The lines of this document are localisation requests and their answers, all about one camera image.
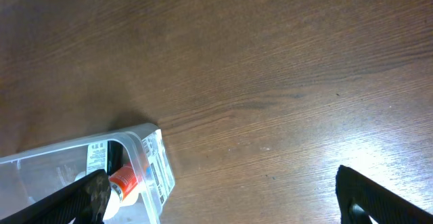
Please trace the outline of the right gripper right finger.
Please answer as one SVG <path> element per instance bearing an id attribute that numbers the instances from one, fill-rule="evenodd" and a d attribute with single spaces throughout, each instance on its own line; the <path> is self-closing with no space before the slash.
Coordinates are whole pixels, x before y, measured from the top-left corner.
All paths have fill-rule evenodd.
<path id="1" fill-rule="evenodd" d="M 341 165 L 336 196 L 342 223 L 431 223 L 432 215 L 356 170 Z"/>

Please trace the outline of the orange tablet tube white cap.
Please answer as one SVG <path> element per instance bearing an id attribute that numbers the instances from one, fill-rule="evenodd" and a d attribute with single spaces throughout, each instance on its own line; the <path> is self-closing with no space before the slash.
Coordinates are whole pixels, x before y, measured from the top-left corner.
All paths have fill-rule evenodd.
<path id="1" fill-rule="evenodd" d="M 126 163 L 109 177 L 111 194 L 103 220 L 114 217 L 121 207 L 131 206 L 139 197 L 138 181 L 131 163 Z"/>

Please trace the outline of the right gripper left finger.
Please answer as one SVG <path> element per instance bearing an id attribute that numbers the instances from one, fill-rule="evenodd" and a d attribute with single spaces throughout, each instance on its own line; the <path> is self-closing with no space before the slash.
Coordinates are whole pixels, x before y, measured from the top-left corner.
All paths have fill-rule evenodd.
<path id="1" fill-rule="evenodd" d="M 99 169 L 2 219 L 1 224 L 103 224 L 110 195 L 109 177 Z"/>

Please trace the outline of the clear plastic container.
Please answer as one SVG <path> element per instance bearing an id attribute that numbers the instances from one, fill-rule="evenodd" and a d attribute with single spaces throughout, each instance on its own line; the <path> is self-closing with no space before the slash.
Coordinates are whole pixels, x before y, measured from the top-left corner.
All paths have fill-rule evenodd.
<path id="1" fill-rule="evenodd" d="M 122 165 L 131 163 L 139 197 L 134 205 L 121 207 L 105 222 L 159 223 L 175 178 L 162 131 L 151 123 L 2 157 L 1 218 L 29 207 L 93 171 L 107 172 L 109 141 L 123 145 Z"/>

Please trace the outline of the dark bottle white cap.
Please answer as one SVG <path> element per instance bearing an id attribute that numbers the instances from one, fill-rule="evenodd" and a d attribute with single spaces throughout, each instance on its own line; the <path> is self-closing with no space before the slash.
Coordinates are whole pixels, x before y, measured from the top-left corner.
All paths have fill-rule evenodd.
<path id="1" fill-rule="evenodd" d="M 117 141 L 108 142 L 108 165 L 107 174 L 113 175 L 118 169 L 122 167 L 124 147 Z"/>

